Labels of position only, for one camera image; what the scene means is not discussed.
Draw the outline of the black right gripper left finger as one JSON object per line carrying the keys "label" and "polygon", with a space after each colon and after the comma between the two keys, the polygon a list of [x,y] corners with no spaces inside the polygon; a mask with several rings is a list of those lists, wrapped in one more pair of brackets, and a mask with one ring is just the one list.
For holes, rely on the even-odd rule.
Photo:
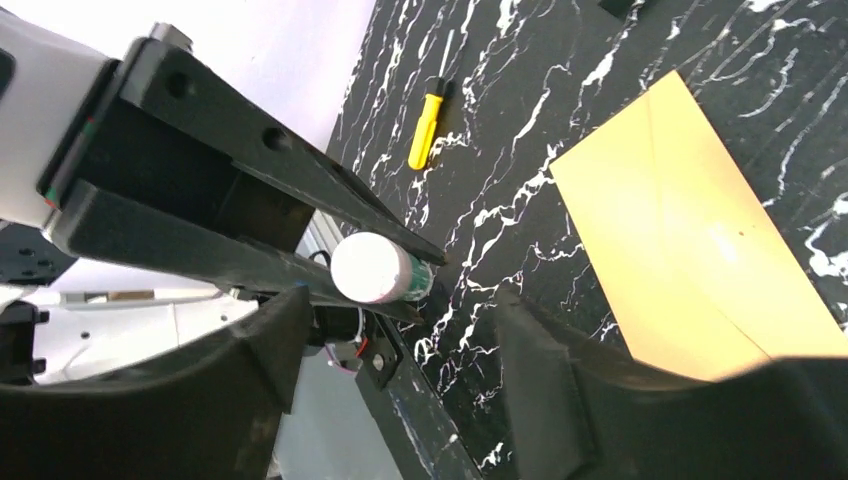
{"label": "black right gripper left finger", "polygon": [[262,479],[313,323],[276,295],[178,349],[87,379],[1,389],[5,479]]}

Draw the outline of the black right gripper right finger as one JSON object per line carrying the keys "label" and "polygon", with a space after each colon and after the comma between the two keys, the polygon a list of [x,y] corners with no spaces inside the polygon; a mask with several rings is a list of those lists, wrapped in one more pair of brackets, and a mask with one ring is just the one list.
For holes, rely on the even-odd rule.
{"label": "black right gripper right finger", "polygon": [[786,359],[716,383],[639,363],[496,296],[523,479],[843,479],[847,364]]}

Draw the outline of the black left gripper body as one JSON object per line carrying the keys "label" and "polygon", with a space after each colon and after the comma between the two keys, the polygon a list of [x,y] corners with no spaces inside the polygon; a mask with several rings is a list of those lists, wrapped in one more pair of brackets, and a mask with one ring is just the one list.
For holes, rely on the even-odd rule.
{"label": "black left gripper body", "polygon": [[112,60],[37,183],[52,207],[76,180],[236,239],[294,250],[314,208],[236,168],[230,159],[120,97]]}

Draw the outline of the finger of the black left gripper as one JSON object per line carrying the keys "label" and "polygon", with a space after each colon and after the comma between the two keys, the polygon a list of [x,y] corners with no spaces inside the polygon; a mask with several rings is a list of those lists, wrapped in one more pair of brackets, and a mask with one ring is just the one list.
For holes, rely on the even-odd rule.
{"label": "finger of the black left gripper", "polygon": [[122,100],[228,157],[239,170],[433,265],[444,250],[398,220],[350,169],[247,100],[189,52],[140,38],[124,60]]}
{"label": "finger of the black left gripper", "polygon": [[85,181],[51,214],[46,236],[71,256],[259,292],[305,285],[315,304],[356,304],[315,261],[229,238]]}

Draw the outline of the orange paper envelope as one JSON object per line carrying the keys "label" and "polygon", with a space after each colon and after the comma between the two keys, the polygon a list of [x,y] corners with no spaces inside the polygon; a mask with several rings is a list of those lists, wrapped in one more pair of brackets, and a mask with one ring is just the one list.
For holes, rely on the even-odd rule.
{"label": "orange paper envelope", "polygon": [[679,74],[550,168],[638,361],[718,381],[847,339]]}

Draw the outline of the green white glue stick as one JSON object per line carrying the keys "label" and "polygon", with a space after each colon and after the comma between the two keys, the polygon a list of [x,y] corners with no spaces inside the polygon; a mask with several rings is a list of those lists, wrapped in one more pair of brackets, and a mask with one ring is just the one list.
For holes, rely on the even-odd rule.
{"label": "green white glue stick", "polygon": [[434,282],[428,264],[371,232],[344,238],[331,255],[330,272],[343,295],[364,304],[416,302],[430,293]]}

